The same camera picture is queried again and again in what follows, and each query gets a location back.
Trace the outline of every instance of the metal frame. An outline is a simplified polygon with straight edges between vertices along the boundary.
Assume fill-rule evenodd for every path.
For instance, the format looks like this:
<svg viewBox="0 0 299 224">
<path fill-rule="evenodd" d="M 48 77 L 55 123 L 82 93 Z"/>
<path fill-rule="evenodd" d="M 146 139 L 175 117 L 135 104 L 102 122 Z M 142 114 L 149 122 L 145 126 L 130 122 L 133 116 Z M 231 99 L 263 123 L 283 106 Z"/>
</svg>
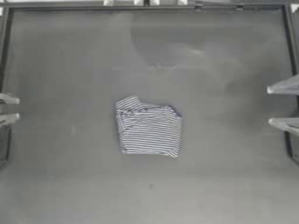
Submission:
<svg viewBox="0 0 299 224">
<path fill-rule="evenodd" d="M 12 16 L 15 11 L 159 11 L 159 10 L 198 10 L 198 11 L 273 11 L 281 10 L 285 21 L 285 35 L 290 52 L 290 60 L 294 75 L 299 74 L 299 52 L 295 42 L 295 29 L 293 21 L 293 12 L 290 3 L 203 3 L 190 0 L 189 5 L 175 5 L 177 0 L 169 4 L 150 6 L 151 1 L 143 0 L 145 6 L 134 6 L 133 3 L 117 3 L 114 7 L 105 6 L 105 2 L 64 2 L 64 3 L 0 3 L 4 7 L 2 34 L 0 34 L 0 92 L 4 89 L 7 50 L 10 46 L 10 32 L 12 26 Z M 299 108 L 299 98 L 297 97 L 297 106 Z M 293 141 L 290 133 L 285 133 L 285 146 L 287 155 L 295 160 Z"/>
</svg>

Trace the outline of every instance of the folded shirt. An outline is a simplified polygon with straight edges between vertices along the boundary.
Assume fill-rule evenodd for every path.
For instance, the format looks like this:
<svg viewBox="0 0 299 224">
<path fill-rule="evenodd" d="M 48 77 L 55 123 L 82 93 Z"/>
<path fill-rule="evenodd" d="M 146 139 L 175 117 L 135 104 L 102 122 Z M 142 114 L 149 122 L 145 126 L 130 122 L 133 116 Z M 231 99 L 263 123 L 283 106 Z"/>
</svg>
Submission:
<svg viewBox="0 0 299 224">
<path fill-rule="evenodd" d="M 183 119 L 174 107 L 142 103 L 130 96 L 117 103 L 117 124 L 125 154 L 178 157 Z"/>
</svg>

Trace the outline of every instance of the black and white striped fabric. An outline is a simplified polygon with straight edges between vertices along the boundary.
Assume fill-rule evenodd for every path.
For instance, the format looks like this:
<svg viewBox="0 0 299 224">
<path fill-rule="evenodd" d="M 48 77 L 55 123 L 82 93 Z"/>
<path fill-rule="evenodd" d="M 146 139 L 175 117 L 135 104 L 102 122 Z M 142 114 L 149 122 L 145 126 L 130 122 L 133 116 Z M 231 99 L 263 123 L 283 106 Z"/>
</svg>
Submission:
<svg viewBox="0 0 299 224">
<path fill-rule="evenodd" d="M 123 153 L 178 157 L 183 119 L 174 107 L 130 96 L 117 103 L 117 123 Z"/>
</svg>

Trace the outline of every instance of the metal bar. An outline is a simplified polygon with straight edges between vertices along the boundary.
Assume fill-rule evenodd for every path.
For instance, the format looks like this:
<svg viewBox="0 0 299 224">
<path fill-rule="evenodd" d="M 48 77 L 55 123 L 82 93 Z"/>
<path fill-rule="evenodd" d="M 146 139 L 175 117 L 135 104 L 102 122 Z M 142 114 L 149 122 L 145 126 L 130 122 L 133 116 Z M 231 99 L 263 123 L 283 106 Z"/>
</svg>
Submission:
<svg viewBox="0 0 299 224">
<path fill-rule="evenodd" d="M 293 68 L 294 75 L 297 75 L 299 73 L 299 59 L 298 59 L 298 46 L 295 42 L 295 28 L 294 28 L 294 21 L 293 21 L 293 12 L 291 12 L 290 5 L 282 6 L 282 12 L 283 12 L 285 33 L 286 33 L 286 40 L 287 40 L 287 46 L 289 46 L 291 68 Z M 298 96 L 297 96 L 297 107 L 299 109 Z M 286 147 L 286 152 L 289 157 L 299 165 L 299 161 L 297 160 L 297 156 L 294 152 L 291 134 L 289 132 L 285 133 L 285 147 Z"/>
<path fill-rule="evenodd" d="M 90 2 L 35 2 L 35 3 L 0 3 L 0 7 L 10 7 L 10 8 L 60 8 L 60 7 L 98 7 L 103 6 L 105 1 L 90 1 Z M 226 8 L 226 7 L 239 7 L 250 6 L 250 7 L 270 7 L 270 8 L 281 8 L 286 5 L 285 2 L 282 3 L 270 3 L 270 2 L 262 2 L 262 3 L 207 3 L 202 1 L 189 1 L 190 6 L 195 5 L 205 5 L 206 7 L 211 8 Z"/>
<path fill-rule="evenodd" d="M 10 31 L 11 31 L 11 10 L 4 7 L 2 33 L 0 33 L 0 92 L 4 88 L 6 79 L 6 60 L 7 60 L 7 49 L 10 42 Z"/>
</svg>

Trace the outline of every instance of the gray floor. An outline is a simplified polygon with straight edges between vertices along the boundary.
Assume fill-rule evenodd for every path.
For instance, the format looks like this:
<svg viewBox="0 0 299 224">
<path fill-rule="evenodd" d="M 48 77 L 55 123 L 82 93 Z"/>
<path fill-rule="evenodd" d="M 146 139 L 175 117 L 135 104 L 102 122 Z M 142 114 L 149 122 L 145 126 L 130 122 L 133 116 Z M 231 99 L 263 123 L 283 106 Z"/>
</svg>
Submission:
<svg viewBox="0 0 299 224">
<path fill-rule="evenodd" d="M 20 96 L 2 224 L 297 223 L 299 167 L 267 119 L 295 99 L 281 11 L 16 12 L 6 91 Z M 122 155 L 114 104 L 183 115 L 182 155 Z"/>
</svg>

